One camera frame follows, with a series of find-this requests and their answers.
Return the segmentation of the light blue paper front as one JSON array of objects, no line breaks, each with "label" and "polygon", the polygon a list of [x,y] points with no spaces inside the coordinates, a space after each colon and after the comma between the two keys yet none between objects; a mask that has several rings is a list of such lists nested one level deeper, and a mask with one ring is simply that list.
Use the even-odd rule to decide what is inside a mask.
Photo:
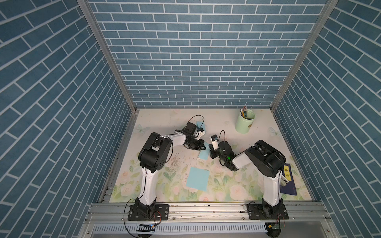
[{"label": "light blue paper front", "polygon": [[201,191],[207,191],[209,171],[191,167],[186,186]]}]

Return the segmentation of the light blue square paper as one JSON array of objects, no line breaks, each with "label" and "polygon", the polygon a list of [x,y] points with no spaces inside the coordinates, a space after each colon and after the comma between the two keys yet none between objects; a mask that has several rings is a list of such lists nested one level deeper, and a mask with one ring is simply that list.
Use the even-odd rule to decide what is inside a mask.
[{"label": "light blue square paper", "polygon": [[196,122],[196,126],[198,128],[202,128],[204,131],[206,131],[206,129],[205,129],[205,123],[203,123],[202,121]]}]

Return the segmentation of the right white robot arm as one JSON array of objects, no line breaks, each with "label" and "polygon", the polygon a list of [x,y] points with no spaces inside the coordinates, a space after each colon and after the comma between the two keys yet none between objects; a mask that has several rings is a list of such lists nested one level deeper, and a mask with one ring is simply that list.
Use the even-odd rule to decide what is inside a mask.
[{"label": "right white robot arm", "polygon": [[249,202],[247,211],[251,220],[287,220],[289,218],[283,199],[280,196],[281,182],[288,182],[282,175],[286,159],[277,149],[263,140],[239,154],[234,154],[227,141],[219,142],[213,136],[209,144],[212,159],[218,157],[222,165],[231,171],[238,171],[253,164],[263,175],[264,195],[261,204]]}]

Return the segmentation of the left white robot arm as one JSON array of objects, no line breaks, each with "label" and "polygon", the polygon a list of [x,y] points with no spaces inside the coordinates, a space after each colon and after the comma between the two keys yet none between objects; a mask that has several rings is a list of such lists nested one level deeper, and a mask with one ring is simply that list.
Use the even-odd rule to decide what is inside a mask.
[{"label": "left white robot arm", "polygon": [[206,149],[204,140],[205,129],[191,122],[187,122],[182,130],[173,134],[161,135],[153,132],[143,148],[138,159],[142,167],[142,189],[135,199],[135,204],[130,207],[128,220],[151,220],[163,208],[156,208],[156,185],[159,171],[169,162],[175,146],[184,146],[190,150],[202,151]]}]

